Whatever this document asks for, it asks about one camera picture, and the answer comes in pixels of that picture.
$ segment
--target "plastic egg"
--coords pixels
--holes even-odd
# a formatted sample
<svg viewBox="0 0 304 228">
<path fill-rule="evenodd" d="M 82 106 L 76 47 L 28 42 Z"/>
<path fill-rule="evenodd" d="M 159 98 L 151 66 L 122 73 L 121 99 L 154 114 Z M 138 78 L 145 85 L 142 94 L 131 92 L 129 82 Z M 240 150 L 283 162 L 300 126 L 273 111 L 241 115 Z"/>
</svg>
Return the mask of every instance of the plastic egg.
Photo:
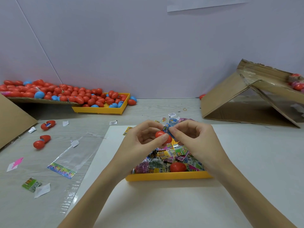
<svg viewBox="0 0 304 228">
<path fill-rule="evenodd" d="M 35 93 L 34 98 L 43 98 L 45 96 L 44 92 L 38 91 Z"/>
<path fill-rule="evenodd" d="M 58 101 L 58 97 L 57 97 L 56 95 L 53 95 L 53 96 L 52 96 L 52 100 Z"/>
<path fill-rule="evenodd" d="M 137 99 L 134 96 L 131 96 L 130 99 L 133 99 L 134 101 L 137 102 Z"/>
<path fill-rule="evenodd" d="M 27 80 L 27 81 L 25 81 L 25 82 L 23 83 L 24 86 L 25 86 L 26 84 L 32 84 L 32 81 Z"/>
</svg>

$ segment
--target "white board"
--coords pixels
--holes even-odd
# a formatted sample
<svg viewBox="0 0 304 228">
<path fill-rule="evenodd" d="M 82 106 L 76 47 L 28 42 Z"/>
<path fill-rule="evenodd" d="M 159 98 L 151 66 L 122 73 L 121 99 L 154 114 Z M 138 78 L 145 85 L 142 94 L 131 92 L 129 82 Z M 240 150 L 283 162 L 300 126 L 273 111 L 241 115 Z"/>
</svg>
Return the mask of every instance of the white board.
<svg viewBox="0 0 304 228">
<path fill-rule="evenodd" d="M 246 3 L 251 0 L 168 0 L 167 12 Z"/>
<path fill-rule="evenodd" d="M 128 126 L 110 126 L 69 211 L 114 156 Z M 213 125 L 248 180 L 296 226 L 304 224 L 304 129 Z M 126 182 L 114 188 L 94 227 L 251 227 L 215 179 Z"/>
</svg>

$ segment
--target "cardboard box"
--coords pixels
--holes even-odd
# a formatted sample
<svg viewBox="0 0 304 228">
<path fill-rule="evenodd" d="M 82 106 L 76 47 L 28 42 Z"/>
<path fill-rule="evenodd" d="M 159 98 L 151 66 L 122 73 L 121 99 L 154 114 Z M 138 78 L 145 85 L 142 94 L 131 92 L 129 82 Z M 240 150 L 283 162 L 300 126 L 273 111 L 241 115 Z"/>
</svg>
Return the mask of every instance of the cardboard box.
<svg viewBox="0 0 304 228">
<path fill-rule="evenodd" d="M 0 94 L 0 148 L 37 123 L 37 120 Z"/>
<path fill-rule="evenodd" d="M 270 92 L 287 100 L 304 104 L 304 94 L 293 90 L 287 84 L 287 79 L 291 74 L 242 59 L 236 72 L 202 98 L 202 116 L 206 119 L 222 121 L 299 127 L 287 115 L 286 107 L 265 94 L 265 92 Z M 253 90 L 263 100 L 229 102 L 248 89 Z"/>
</svg>

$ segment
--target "barcode label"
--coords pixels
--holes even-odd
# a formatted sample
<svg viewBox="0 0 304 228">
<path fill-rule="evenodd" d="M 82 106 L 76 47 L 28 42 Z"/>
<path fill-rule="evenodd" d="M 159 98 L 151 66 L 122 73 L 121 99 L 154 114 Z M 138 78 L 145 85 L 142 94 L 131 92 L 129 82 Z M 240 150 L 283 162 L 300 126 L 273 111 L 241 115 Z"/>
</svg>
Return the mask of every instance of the barcode label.
<svg viewBox="0 0 304 228">
<path fill-rule="evenodd" d="M 172 117 L 176 116 L 175 113 L 170 113 L 170 114 L 168 114 L 168 115 L 169 115 L 169 118 L 172 118 Z"/>
<path fill-rule="evenodd" d="M 110 122 L 110 125 L 114 125 L 114 124 L 117 124 L 117 120 L 116 120 L 116 121 L 111 121 L 111 122 Z"/>
</svg>

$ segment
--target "yellow plastic tray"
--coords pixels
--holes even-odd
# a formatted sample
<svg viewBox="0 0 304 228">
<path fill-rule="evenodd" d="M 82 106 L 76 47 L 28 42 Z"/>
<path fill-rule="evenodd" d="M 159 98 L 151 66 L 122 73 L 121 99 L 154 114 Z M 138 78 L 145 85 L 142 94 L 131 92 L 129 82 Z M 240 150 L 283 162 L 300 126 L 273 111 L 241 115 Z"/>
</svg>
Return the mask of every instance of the yellow plastic tray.
<svg viewBox="0 0 304 228">
<path fill-rule="evenodd" d="M 130 174 L 126 181 L 154 181 L 154 180 L 174 180 L 174 179 L 198 179 L 213 178 L 207 171 L 192 172 L 169 172 L 155 174 Z"/>
<path fill-rule="evenodd" d="M 95 113 L 95 114 L 123 114 L 128 100 L 130 99 L 130 93 L 119 93 L 119 95 L 124 94 L 127 96 L 127 99 L 120 108 L 109 108 L 107 103 L 104 104 L 104 107 L 82 107 L 82 106 L 72 106 L 72 109 L 76 113 Z"/>
</svg>

